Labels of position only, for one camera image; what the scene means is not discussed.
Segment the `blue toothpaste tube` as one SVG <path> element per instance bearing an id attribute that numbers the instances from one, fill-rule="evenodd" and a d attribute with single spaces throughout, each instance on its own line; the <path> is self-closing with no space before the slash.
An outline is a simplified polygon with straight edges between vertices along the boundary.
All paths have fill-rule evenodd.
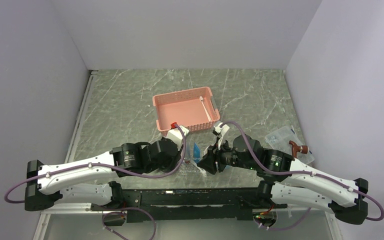
<path id="1" fill-rule="evenodd" d="M 193 144 L 192 158 L 196 164 L 201 160 L 201 150 L 196 143 Z"/>

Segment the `clear textured oval tray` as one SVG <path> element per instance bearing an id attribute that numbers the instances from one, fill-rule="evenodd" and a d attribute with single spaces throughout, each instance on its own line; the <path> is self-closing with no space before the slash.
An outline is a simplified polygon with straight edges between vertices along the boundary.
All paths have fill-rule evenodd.
<path id="1" fill-rule="evenodd" d="M 182 162 L 181 166 L 179 167 L 178 171 L 176 172 L 178 175 L 200 175 L 202 174 L 199 172 L 197 169 L 197 164 L 194 163 L 193 158 L 190 157 L 185 157 L 184 159 L 190 159 L 191 163 L 190 164 L 184 164 Z"/>

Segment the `pink perforated plastic basket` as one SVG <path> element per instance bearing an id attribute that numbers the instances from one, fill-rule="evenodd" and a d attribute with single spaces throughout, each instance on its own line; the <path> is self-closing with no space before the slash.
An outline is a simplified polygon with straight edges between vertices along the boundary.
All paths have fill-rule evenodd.
<path id="1" fill-rule="evenodd" d="M 207 119 L 200 96 L 204 99 L 211 122 Z M 152 97 L 152 104 L 157 115 L 156 128 L 164 136 L 174 122 L 188 128 L 190 132 L 197 132 L 212 128 L 221 118 L 208 86 L 157 94 Z"/>

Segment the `clear plastic toothbrush case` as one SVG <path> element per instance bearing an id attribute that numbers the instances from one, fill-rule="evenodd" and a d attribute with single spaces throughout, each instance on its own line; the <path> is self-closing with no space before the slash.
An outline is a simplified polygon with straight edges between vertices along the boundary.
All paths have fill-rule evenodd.
<path id="1" fill-rule="evenodd" d="M 289 144 L 289 141 L 293 141 L 297 145 L 304 145 L 291 125 L 280 127 L 265 136 L 265 142 L 268 143 L 272 149 L 291 154 L 292 146 Z M 297 153 L 297 158 L 307 165 L 310 165 L 315 160 L 310 150 L 307 154 Z"/>

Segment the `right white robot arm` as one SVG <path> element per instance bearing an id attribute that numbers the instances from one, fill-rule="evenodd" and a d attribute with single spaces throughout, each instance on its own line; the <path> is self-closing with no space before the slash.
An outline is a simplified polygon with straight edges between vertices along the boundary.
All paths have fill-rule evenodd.
<path id="1" fill-rule="evenodd" d="M 323 174 L 288 153 L 263 148 L 248 135 L 236 137 L 232 146 L 228 141 L 210 145 L 197 166 L 212 175 L 227 166 L 255 171 L 261 178 L 255 196 L 239 197 L 255 209 L 300 205 L 323 210 L 353 225 L 361 225 L 368 216 L 368 203 L 358 194 L 368 192 L 367 180 Z"/>

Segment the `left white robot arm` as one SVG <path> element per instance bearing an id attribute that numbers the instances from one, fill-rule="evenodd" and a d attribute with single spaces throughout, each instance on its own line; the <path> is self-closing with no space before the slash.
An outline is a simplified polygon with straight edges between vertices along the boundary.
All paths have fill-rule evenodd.
<path id="1" fill-rule="evenodd" d="M 117 210 L 126 205 L 121 184 L 114 178 L 149 178 L 155 170 L 165 175 L 181 163 L 183 142 L 161 138 L 153 143 L 124 143 L 88 159 L 57 165 L 39 160 L 27 164 L 24 209 L 49 209 L 64 203 L 91 203 Z"/>

